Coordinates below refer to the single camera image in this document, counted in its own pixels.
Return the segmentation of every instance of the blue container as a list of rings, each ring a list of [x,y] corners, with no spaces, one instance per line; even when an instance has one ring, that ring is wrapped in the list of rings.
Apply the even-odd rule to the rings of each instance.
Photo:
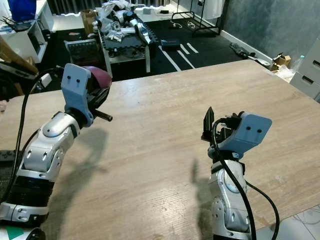
[[[35,19],[37,0],[8,0],[8,3],[14,21],[20,22]]]

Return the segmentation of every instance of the clothes rack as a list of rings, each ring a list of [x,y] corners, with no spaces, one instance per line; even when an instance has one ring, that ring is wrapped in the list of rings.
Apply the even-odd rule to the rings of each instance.
[[[195,18],[196,14],[195,14],[194,11],[192,11],[193,0],[191,0],[190,11],[181,11],[181,12],[179,12],[179,5],[180,5],[180,0],[178,0],[178,2],[177,2],[176,12],[174,14],[172,14],[171,21],[174,19],[175,15],[181,15],[181,14],[192,14],[192,18],[194,20],[196,20],[196,18]],[[221,30],[224,27],[225,18],[226,18],[228,6],[229,6],[229,0],[224,0],[224,4],[223,4],[223,8],[222,8],[222,14],[221,14],[220,17],[218,17],[216,19],[215,25],[205,26],[203,24],[203,16],[204,16],[205,5],[206,5],[206,0],[203,0],[200,21],[196,20],[197,22],[199,22],[199,26],[198,26],[197,29],[193,30],[192,37],[194,37],[196,32],[200,31],[200,30],[217,29],[218,30],[217,32],[216,31],[212,31],[213,36],[215,37],[216,35],[220,35]]]

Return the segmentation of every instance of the drawer handle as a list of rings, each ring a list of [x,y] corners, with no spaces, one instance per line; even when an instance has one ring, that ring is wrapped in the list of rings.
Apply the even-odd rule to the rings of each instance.
[[[312,81],[310,78],[303,76],[302,79],[309,85],[312,85],[314,81]]]
[[[313,65],[315,65],[316,67],[320,68],[320,62],[314,60],[313,61]]]

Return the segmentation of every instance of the wooden table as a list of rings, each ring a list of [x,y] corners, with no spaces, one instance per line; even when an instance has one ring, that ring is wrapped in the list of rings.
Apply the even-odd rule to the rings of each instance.
[[[22,98],[0,122],[12,149]],[[60,91],[34,94],[22,142],[58,110]],[[251,60],[114,82],[96,119],[67,153],[43,225],[57,240],[195,240],[211,235],[211,160],[201,141],[209,106],[216,119],[242,110],[268,116],[264,141],[245,154],[246,179],[280,218],[320,204],[320,105]],[[275,222],[263,196],[248,198],[257,229]]]

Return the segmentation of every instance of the green sticker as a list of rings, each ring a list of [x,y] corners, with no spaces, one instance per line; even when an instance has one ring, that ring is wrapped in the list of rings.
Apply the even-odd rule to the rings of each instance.
[[[20,227],[6,226],[6,232],[8,233],[9,240],[15,239],[24,234],[24,230]]]

